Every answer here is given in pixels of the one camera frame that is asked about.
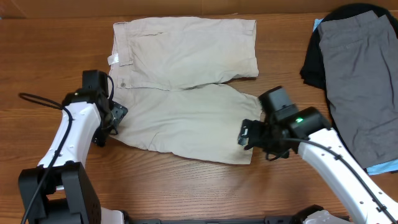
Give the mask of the beige khaki shorts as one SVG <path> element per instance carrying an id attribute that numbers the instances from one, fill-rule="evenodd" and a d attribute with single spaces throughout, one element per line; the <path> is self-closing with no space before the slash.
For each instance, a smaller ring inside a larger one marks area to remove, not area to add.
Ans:
<path id="1" fill-rule="evenodd" d="M 246 165 L 243 120 L 258 120 L 259 100 L 229 85 L 259 74 L 256 22 L 148 17 L 113 25 L 108 59 L 114 100 L 127 115 L 116 139 L 148 151 Z"/>

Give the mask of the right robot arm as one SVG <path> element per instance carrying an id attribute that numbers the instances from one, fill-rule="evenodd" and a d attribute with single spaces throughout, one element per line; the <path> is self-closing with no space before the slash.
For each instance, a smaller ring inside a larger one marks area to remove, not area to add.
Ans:
<path id="1" fill-rule="evenodd" d="M 353 223 L 397 223 L 397 202 L 365 173 L 314 107 L 299 110 L 282 86 L 259 97 L 264 121 L 245 119 L 238 144 L 261 148 L 268 161 L 299 154 L 328 184 Z"/>

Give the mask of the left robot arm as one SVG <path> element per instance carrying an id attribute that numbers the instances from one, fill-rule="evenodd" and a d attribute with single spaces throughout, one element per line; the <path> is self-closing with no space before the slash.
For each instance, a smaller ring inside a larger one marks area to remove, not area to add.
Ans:
<path id="1" fill-rule="evenodd" d="M 127 114 L 113 101 L 114 82 L 99 70 L 82 74 L 82 87 L 61 103 L 20 93 L 19 97 L 62 112 L 53 143 L 36 168 L 22 170 L 18 185 L 25 212 L 22 223 L 121 223 L 127 212 L 103 208 L 85 170 L 91 144 L 103 147 Z"/>

